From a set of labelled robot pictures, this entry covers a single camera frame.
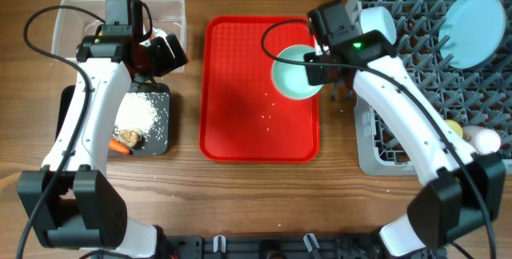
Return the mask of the white tissue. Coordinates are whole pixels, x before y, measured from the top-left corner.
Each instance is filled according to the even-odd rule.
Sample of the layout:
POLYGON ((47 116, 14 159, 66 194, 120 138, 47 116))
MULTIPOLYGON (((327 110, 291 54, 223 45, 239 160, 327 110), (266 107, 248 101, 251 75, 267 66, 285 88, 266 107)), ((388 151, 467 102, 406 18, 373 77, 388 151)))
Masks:
POLYGON ((155 38, 166 38, 166 36, 167 33, 164 30, 153 27, 150 39, 153 40, 155 38))

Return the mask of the light blue bowl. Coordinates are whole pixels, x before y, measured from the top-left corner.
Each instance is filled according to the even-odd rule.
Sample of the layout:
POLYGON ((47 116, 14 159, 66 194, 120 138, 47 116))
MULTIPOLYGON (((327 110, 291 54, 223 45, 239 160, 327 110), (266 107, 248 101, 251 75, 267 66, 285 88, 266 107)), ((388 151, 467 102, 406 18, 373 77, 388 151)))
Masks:
POLYGON ((397 30, 388 9, 382 6, 371 7, 361 11, 360 25, 364 34, 377 30, 394 45, 397 41, 397 30))

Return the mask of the green bowl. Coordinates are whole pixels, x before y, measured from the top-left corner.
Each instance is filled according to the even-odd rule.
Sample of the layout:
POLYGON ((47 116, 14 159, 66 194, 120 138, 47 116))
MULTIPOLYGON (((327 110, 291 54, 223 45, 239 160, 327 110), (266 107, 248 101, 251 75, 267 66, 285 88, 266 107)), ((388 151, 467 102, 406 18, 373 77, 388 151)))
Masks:
MULTIPOLYGON (((304 62, 304 55, 314 52, 314 48, 306 45, 293 45, 278 54, 279 58, 304 62)), ((276 90, 286 98, 304 100, 316 95, 323 85, 312 86, 308 82, 306 67, 292 65, 274 60, 271 79, 276 90)))

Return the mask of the white rice pile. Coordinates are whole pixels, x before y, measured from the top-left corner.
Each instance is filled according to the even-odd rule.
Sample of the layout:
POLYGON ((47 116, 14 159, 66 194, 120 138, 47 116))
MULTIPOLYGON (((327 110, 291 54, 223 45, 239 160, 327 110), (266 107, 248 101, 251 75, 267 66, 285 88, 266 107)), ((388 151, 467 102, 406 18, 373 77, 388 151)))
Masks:
POLYGON ((122 130, 135 130, 145 139, 161 140, 167 131, 168 93, 128 93, 122 99, 114 122, 113 137, 122 130))

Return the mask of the brown food scrap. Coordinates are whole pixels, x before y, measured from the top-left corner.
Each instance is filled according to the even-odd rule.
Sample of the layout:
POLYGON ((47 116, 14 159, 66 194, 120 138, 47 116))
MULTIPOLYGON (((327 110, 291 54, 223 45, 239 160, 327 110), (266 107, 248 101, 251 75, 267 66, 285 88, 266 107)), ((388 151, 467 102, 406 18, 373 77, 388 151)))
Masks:
POLYGON ((135 130, 124 129, 118 133, 118 140, 128 147, 134 148, 140 142, 141 137, 135 130))

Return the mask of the orange carrot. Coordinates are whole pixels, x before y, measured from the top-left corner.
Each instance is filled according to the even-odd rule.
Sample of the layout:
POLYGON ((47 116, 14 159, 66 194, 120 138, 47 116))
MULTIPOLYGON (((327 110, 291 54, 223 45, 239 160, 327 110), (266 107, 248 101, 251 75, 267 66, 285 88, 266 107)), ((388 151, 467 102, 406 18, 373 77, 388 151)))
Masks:
POLYGON ((130 148, 124 146, 121 142, 116 141, 111 138, 109 142, 109 150, 112 150, 116 153, 120 153, 121 155, 131 155, 132 151, 130 148))

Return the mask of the yellow plastic cup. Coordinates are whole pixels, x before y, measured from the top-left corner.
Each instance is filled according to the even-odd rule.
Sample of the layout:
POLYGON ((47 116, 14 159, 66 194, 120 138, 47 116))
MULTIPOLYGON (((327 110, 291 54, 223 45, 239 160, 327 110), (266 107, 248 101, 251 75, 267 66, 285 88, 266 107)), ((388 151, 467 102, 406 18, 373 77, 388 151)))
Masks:
POLYGON ((459 137, 463 137, 462 127, 454 120, 446 119, 445 123, 457 134, 459 137))

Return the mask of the light blue plate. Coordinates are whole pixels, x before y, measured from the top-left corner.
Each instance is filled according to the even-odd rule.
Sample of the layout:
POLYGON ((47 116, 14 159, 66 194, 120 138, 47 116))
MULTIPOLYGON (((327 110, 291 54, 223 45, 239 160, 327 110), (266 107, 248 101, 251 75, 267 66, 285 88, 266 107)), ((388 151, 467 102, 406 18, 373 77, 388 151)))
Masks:
POLYGON ((501 43, 506 13, 500 0, 457 0, 438 33, 443 58, 456 69, 484 62, 501 43))

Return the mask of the pink plastic cup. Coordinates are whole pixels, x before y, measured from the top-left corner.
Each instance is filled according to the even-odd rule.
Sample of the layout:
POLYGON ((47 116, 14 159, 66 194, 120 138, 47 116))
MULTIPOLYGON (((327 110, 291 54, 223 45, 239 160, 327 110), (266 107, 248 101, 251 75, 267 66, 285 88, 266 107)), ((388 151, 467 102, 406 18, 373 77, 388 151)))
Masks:
POLYGON ((464 126, 462 128, 463 138, 481 155, 495 153, 501 146, 499 134, 480 126, 464 126))

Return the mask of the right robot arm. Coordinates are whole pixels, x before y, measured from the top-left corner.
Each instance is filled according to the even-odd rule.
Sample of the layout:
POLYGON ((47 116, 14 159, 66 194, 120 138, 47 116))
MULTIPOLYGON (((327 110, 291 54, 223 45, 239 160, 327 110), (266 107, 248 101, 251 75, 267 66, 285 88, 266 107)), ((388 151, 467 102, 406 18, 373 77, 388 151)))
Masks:
POLYGON ((319 54, 306 55, 311 85, 343 80, 390 128, 413 163, 421 191, 406 213, 378 231, 383 252, 400 258, 453 244, 485 227, 496 257, 497 218, 506 166, 481 155, 446 124, 406 72, 395 47, 377 30, 362 33, 341 0, 307 14, 319 54))

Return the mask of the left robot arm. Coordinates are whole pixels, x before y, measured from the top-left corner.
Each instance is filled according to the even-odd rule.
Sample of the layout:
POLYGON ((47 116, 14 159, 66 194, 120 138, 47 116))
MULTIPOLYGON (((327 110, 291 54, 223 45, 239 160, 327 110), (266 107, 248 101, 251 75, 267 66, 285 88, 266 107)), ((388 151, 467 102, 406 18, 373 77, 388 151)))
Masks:
POLYGON ((178 257, 160 226, 128 216, 106 177, 114 121, 130 87, 152 86, 188 61, 174 34, 155 37, 152 29, 141 0, 106 0, 96 32, 78 45, 71 62, 77 82, 55 143, 41 168, 18 180, 28 215, 18 254, 34 233, 43 247, 84 249, 90 256, 178 257))

